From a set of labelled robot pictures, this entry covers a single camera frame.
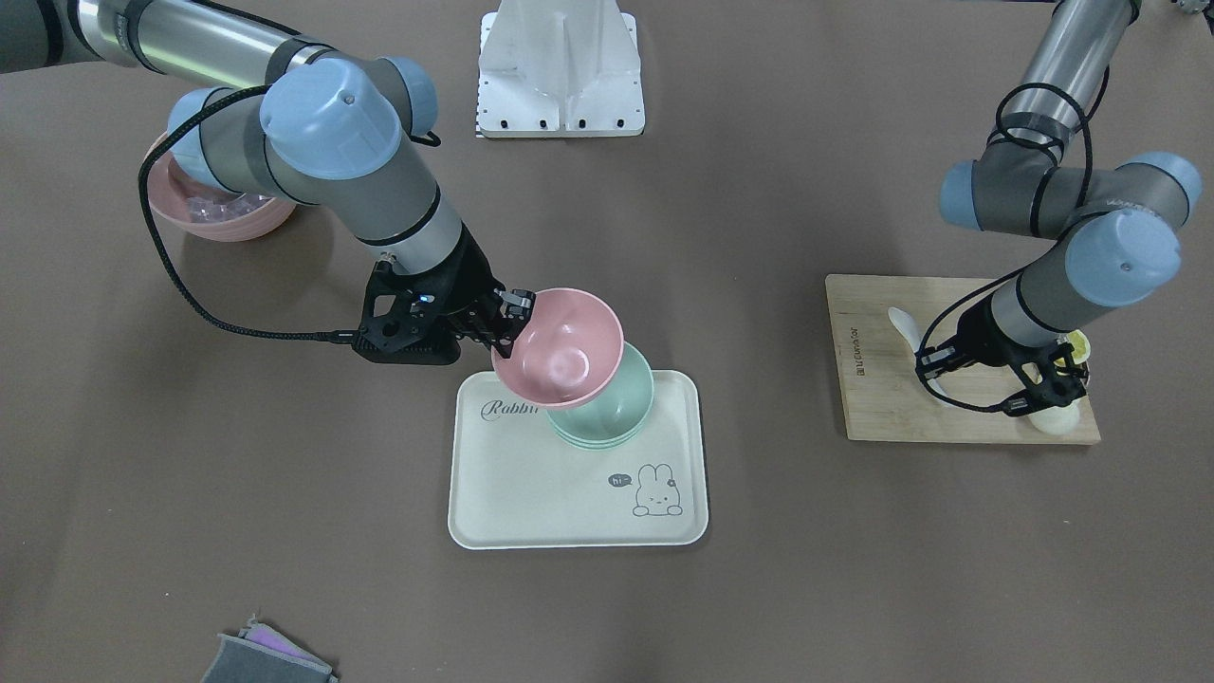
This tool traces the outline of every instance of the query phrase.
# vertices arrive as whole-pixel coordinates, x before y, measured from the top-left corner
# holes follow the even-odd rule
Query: green bowl
[[[635,437],[653,408],[653,371],[631,345],[624,345],[619,370],[589,404],[549,410],[552,429],[569,444],[590,451],[612,449]]]

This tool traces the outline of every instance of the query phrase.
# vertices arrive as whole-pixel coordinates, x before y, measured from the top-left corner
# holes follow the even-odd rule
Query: rabbit cartoon
[[[670,466],[647,465],[636,474],[636,517],[682,514],[679,506],[679,488],[675,486]]]

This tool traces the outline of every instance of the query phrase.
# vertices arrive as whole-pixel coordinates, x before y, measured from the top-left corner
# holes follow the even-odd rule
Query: pink bowl
[[[493,353],[493,370],[520,399],[551,410],[575,409],[597,397],[624,358],[624,328],[599,296],[556,288],[535,294],[535,311],[509,359]]]
[[[160,140],[164,140],[163,135],[155,144],[159,144]],[[191,197],[234,198],[228,192],[208,187],[186,175],[172,158],[172,152],[166,152],[152,165],[152,172],[148,175],[148,203],[158,216],[191,234],[215,241],[254,239],[282,224],[295,210],[293,201],[274,197],[253,211],[232,220],[193,222],[188,209]]]

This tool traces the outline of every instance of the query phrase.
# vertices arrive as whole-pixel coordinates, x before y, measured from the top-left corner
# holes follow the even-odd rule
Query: blue joint cap
[[[295,170],[351,180],[379,170],[401,147],[401,119],[370,78],[346,59],[287,72],[261,101],[261,130]]]
[[[944,173],[940,186],[940,215],[953,224],[982,229],[974,207],[974,161],[961,161]]]
[[[1118,209],[1071,238],[1066,275],[1084,298],[1108,308],[1147,297],[1180,269],[1180,241],[1159,216]]]
[[[433,130],[438,123],[438,91],[435,90],[435,81],[430,80],[430,74],[421,68],[421,64],[408,57],[380,58],[396,67],[405,90],[409,91],[409,109],[412,109],[409,135],[420,137]]]
[[[1180,184],[1180,188],[1185,190],[1185,195],[1189,197],[1189,217],[1193,217],[1193,210],[1197,209],[1197,199],[1202,195],[1202,173],[1189,159],[1178,156],[1172,152],[1147,152],[1134,156],[1122,165],[1129,164],[1146,164],[1170,175]]]
[[[172,110],[169,112],[169,130],[166,132],[177,130],[177,126],[186,123],[186,119],[203,110],[203,107],[206,106],[206,98],[217,90],[222,89],[202,87],[187,92],[181,99],[177,99],[177,103],[172,106]],[[227,189],[215,178],[215,173],[211,172],[211,166],[206,163],[206,156],[203,154],[202,126],[195,125],[172,146],[172,158],[189,177],[216,189]]]

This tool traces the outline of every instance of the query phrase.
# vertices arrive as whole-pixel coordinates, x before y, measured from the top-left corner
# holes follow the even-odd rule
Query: folded towel
[[[254,617],[236,637],[220,633],[220,651],[203,683],[337,683],[337,677],[331,666]]]

